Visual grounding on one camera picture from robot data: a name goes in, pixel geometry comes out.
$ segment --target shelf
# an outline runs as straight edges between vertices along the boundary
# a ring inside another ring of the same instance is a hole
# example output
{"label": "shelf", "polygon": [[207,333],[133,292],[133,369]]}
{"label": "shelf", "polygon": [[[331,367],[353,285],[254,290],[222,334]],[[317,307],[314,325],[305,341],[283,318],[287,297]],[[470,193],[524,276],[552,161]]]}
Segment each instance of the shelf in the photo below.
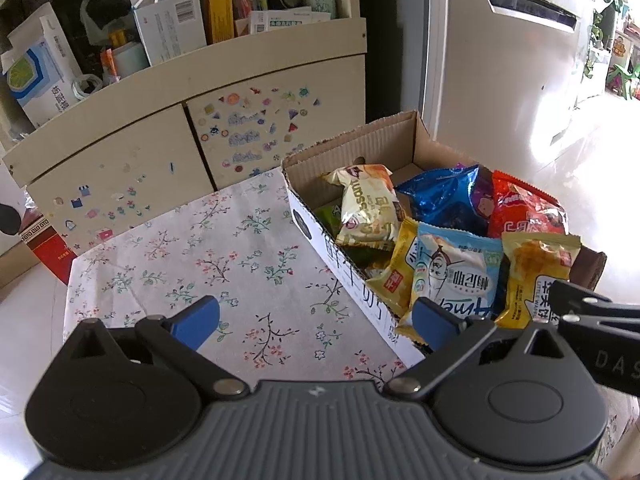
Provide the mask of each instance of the shelf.
{"label": "shelf", "polygon": [[100,90],[37,129],[3,160],[18,185],[26,186],[85,147],[160,110],[236,82],[366,50],[363,18],[223,41]]}

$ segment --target floral pattern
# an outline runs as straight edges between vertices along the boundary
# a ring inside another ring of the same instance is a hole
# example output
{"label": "floral pattern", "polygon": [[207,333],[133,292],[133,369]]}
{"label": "floral pattern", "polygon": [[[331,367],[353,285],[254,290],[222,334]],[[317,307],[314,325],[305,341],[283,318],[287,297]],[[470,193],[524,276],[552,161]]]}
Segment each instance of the floral pattern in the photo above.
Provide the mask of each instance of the floral pattern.
{"label": "floral pattern", "polygon": [[131,327],[203,296],[220,320],[198,350],[249,384],[373,380],[402,363],[293,224],[279,170],[165,213],[76,258],[64,334]]}

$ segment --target yellow box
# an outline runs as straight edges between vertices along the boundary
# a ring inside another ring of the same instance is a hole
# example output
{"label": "yellow box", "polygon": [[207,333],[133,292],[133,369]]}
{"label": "yellow box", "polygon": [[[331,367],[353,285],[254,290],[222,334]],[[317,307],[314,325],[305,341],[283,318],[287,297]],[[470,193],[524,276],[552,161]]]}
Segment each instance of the yellow box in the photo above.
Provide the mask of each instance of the yellow box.
{"label": "yellow box", "polygon": [[207,40],[209,43],[231,40],[234,36],[232,0],[207,0]]}

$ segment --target tiled floor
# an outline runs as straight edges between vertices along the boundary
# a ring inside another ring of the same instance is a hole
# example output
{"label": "tiled floor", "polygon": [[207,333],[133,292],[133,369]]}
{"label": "tiled floor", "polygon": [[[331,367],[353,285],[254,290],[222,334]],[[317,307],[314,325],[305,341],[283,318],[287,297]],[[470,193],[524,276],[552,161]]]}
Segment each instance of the tiled floor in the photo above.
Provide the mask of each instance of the tiled floor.
{"label": "tiled floor", "polygon": [[[638,170],[640,101],[611,94],[576,110],[533,183],[558,197],[571,231],[609,255],[598,290],[640,303]],[[0,291],[0,478],[19,480],[39,460],[24,405],[62,344],[66,288],[37,266]]]}

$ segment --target red box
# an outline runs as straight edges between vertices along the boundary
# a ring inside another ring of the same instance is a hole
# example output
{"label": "red box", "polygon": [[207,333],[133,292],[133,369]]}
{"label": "red box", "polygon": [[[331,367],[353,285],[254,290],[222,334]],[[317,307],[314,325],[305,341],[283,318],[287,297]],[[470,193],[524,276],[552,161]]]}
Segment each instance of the red box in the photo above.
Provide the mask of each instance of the red box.
{"label": "red box", "polygon": [[69,284],[71,264],[76,254],[67,247],[48,219],[41,216],[24,229],[20,237],[47,269],[62,283]]}

